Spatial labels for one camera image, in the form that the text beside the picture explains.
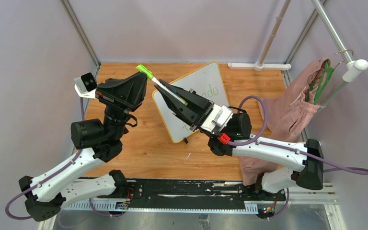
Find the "yellow framed whiteboard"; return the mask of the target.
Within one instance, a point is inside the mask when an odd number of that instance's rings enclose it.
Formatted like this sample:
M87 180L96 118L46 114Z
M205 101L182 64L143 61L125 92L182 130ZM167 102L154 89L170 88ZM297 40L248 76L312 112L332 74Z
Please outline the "yellow framed whiteboard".
M193 89L196 94L211 100L219 106L229 106L223 79L219 71L219 64L215 61L171 81L170 84L185 90ZM190 126L173 115L160 92L155 90L152 98L173 143L179 143L194 134L190 130Z

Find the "green marker cap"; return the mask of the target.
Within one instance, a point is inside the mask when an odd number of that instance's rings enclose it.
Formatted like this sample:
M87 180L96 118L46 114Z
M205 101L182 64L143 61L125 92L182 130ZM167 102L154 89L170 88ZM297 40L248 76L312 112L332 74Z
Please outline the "green marker cap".
M153 77L154 77L153 73L152 73L149 69L147 69L143 64L139 64L139 65L137 65L137 66L136 66L136 69L137 69L139 72L143 72L143 73L145 73L145 74L146 74L146 76L147 76L147 78L148 78L149 80L152 80L152 79L153 79Z

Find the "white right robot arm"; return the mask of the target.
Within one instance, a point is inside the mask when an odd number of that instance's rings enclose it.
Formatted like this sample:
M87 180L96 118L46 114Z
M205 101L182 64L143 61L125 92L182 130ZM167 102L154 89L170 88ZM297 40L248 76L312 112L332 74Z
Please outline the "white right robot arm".
M208 146L217 156L243 156L283 166L273 172L259 173L254 184L257 198L267 200L278 191L299 186L308 190L323 188L323 157L319 142L292 143L252 135L247 112L241 108L217 105L193 90L155 80L173 115L208 136Z

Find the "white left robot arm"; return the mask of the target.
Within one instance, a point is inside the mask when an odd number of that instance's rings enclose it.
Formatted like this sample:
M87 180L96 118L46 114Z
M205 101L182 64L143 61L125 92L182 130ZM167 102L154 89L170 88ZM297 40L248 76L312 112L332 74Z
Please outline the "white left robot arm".
M94 180L79 182L78 178L121 153L123 135L138 124L133 112L144 101L147 80L143 72L125 79L109 78L103 83L98 83L91 73L75 78L78 96L104 104L104 117L73 122L70 133L76 152L40 176L19 180L29 218L45 221L81 200L111 194L122 198L127 194L127 182L119 170Z

